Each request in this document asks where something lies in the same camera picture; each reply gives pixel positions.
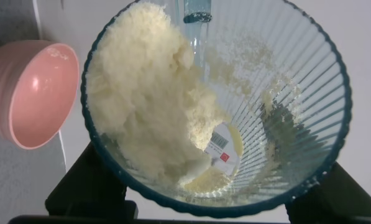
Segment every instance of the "barcode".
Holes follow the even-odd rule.
[[[224,147],[228,144],[228,140],[219,135],[217,132],[213,132],[210,141],[215,143],[221,149],[224,149]]]

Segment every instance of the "blue glass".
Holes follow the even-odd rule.
[[[344,145],[352,107],[346,66],[322,27],[288,1],[151,2],[166,5],[189,38],[203,81],[240,132],[244,154],[228,188],[195,195],[145,178],[128,166],[114,141],[98,135],[85,74],[113,17],[88,54],[81,102],[90,138],[115,174],[161,206],[214,218],[270,210],[319,184]],[[184,19],[199,12],[206,14]]]

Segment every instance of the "white countertop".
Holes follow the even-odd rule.
[[[35,0],[44,39],[72,46],[81,70],[91,44],[103,26],[130,0]],[[330,35],[342,54],[351,79],[351,129],[339,163],[371,195],[371,0],[293,0]],[[89,143],[78,98],[61,130],[68,170]],[[139,208],[139,218],[209,220],[159,207],[129,190],[129,200]],[[284,206],[236,221],[287,222]]]

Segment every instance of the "ribbed glass bowl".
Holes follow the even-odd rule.
[[[190,39],[203,80],[231,115],[244,153],[229,187],[191,194],[151,182],[126,163],[114,141],[96,132],[85,75],[99,40],[123,9],[94,42],[81,84],[90,138],[123,183],[161,206],[214,218],[270,210],[319,183],[344,145],[352,106],[346,67],[321,26],[288,1],[212,0],[213,19],[188,25],[182,0],[151,2],[166,5]]]

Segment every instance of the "blue bowl rim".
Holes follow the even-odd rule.
[[[133,178],[125,169],[123,169],[110,155],[108,150],[105,149],[104,144],[101,142],[101,139],[99,138],[99,135],[94,127],[93,120],[91,119],[91,115],[87,107],[86,73],[88,71],[89,63],[93,57],[93,52],[97,49],[98,42],[101,40],[106,29],[116,20],[117,16],[119,16],[122,12],[127,10],[133,3],[139,1],[140,0],[135,0],[134,2],[127,5],[124,9],[120,10],[116,14],[116,16],[114,16],[104,26],[104,29],[98,34],[97,39],[93,42],[92,48],[89,51],[87,60],[85,62],[83,73],[81,75],[80,90],[81,90],[82,114],[85,118],[85,126],[89,132],[91,142],[95,146],[98,154],[102,157],[104,163],[115,173],[115,175],[118,178],[120,178],[123,181],[123,183],[125,183],[131,189],[139,192],[144,198],[153,200],[157,202],[160,206],[172,208],[177,212],[190,213],[198,217],[209,216],[212,218],[236,218],[244,215],[255,215],[265,210],[272,210],[281,204],[291,202],[292,200],[294,200],[294,198],[305,194],[308,191],[308,189],[312,187],[310,183],[319,183],[320,181],[323,180],[325,174],[331,170],[332,165],[336,162],[336,159],[339,155],[339,151],[344,146],[345,137],[349,132],[349,123],[352,117],[351,115],[352,100],[351,100],[351,88],[349,85],[349,76],[347,74],[346,66],[342,61],[342,57],[340,53],[337,51],[337,48],[333,41],[329,38],[329,35],[325,31],[323,31],[322,27],[318,23],[316,23],[312,17],[307,15],[307,13],[305,13],[302,9],[298,8],[295,4],[289,2],[288,0],[282,1],[289,4],[291,7],[299,11],[303,16],[309,19],[310,23],[312,23],[312,25],[315,25],[318,28],[318,31],[322,33],[322,35],[325,37],[326,42],[329,43],[329,45],[331,46],[332,52],[336,55],[336,59],[340,65],[342,77],[344,80],[343,81],[344,82],[343,85],[345,88],[344,97],[346,99],[346,103],[344,106],[344,117],[342,120],[341,128],[330,154],[325,158],[324,162],[317,168],[317,170],[299,185],[293,187],[292,189],[288,190],[285,193],[277,195],[274,198],[270,198],[268,200],[253,203],[250,205],[242,205],[236,207],[206,207],[177,201],[175,199],[164,196],[148,188],[144,184],[141,184],[138,180]]]

